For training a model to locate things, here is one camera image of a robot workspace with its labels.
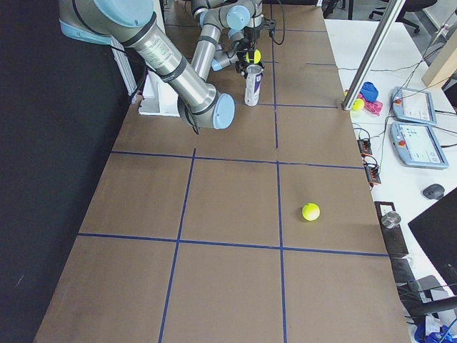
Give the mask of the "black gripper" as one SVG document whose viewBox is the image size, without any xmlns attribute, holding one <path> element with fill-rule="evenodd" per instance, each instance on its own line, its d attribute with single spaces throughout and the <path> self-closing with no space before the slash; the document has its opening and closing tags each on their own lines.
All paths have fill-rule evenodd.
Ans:
<svg viewBox="0 0 457 343">
<path fill-rule="evenodd" d="M 249 50 L 255 50 L 257 41 L 260 37 L 260 29 L 258 27 L 249 27 L 244 28 L 244 38 L 247 40 L 247 48 Z"/>
</svg>

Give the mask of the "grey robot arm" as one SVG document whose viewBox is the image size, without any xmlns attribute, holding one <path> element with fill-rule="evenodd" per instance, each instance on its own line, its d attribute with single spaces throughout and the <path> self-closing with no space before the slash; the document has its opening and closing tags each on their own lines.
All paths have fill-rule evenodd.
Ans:
<svg viewBox="0 0 457 343">
<path fill-rule="evenodd" d="M 60 1 L 62 33 L 72 39 L 108 45 L 111 39 L 136 50 L 159 78 L 178 94 L 181 118 L 195 130 L 225 129 L 235 103 L 206 79 L 222 30 L 242 30 L 261 7 L 257 1 L 196 1 L 201 34 L 192 61 L 158 25 L 152 1 Z"/>
<path fill-rule="evenodd" d="M 201 27 L 191 65 L 202 79 L 209 75 L 224 30 L 243 36 L 233 48 L 234 54 L 256 48 L 263 24 L 261 1 L 192 1 L 191 13 Z"/>
</svg>

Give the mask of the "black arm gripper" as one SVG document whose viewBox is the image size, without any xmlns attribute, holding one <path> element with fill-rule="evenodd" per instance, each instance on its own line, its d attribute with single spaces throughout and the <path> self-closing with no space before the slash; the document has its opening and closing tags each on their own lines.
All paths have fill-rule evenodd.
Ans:
<svg viewBox="0 0 457 343">
<path fill-rule="evenodd" d="M 241 39 L 238 41 L 238 45 L 234 49 L 236 52 L 235 69 L 236 71 L 242 71 L 246 66 L 246 53 L 250 48 L 250 41 L 248 39 Z"/>
</svg>

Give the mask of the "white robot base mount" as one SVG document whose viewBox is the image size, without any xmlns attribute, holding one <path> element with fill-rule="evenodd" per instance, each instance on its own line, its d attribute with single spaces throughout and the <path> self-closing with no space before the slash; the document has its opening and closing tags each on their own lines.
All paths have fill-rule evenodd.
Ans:
<svg viewBox="0 0 457 343">
<path fill-rule="evenodd" d="M 152 71 L 149 71 L 146 77 L 142 97 L 140 114 L 179 117 L 178 94 Z"/>
</svg>

